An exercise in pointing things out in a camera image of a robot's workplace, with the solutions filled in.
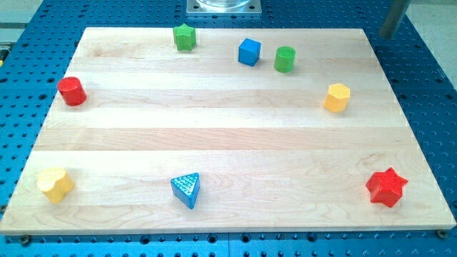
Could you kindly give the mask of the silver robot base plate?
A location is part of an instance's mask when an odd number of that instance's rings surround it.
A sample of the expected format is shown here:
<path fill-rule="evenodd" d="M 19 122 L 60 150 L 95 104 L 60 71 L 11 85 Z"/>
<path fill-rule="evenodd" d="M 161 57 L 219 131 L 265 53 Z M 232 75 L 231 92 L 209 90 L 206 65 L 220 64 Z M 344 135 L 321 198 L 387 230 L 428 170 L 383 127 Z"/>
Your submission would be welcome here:
<path fill-rule="evenodd" d="M 204 14 L 260 14 L 261 0 L 186 0 L 186 13 Z"/>

